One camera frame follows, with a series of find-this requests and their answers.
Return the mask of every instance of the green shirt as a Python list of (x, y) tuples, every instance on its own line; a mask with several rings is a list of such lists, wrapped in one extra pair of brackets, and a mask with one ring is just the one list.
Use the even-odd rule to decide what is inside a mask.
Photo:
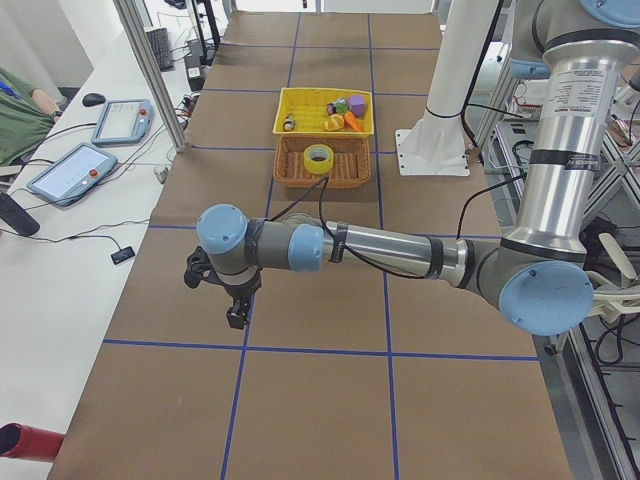
[(0, 81), (20, 97), (0, 89), (0, 166), (33, 150), (51, 130), (53, 119), (40, 111), (31, 98), (34, 86), (0, 67)]

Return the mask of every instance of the black bottle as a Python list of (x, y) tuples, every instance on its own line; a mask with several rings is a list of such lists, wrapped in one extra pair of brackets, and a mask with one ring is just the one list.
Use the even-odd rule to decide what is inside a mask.
[(23, 237), (30, 237), (40, 230), (40, 224), (4, 192), (0, 192), (0, 218)]

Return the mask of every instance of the tablet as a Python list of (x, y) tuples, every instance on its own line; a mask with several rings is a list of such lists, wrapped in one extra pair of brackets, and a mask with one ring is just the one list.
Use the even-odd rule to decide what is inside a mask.
[(91, 143), (99, 147), (117, 147), (138, 143), (153, 119), (149, 100), (109, 100), (102, 107)]
[(116, 163), (115, 155), (81, 143), (27, 183), (27, 188), (56, 205), (71, 205), (107, 176)]

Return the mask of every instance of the roll of tape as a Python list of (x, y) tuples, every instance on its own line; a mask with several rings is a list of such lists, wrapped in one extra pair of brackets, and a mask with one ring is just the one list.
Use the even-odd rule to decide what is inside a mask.
[(304, 149), (304, 168), (313, 175), (324, 175), (333, 168), (333, 150), (316, 143)]

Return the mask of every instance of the brown basket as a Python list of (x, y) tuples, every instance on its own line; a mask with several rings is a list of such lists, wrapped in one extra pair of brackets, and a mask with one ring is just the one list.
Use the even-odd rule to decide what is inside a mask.
[(283, 136), (278, 139), (273, 178), (285, 187), (304, 188), (322, 175), (312, 175), (304, 168), (304, 150), (322, 143), (334, 152), (334, 164), (327, 188), (356, 188), (371, 178), (369, 143), (364, 138), (328, 138)]

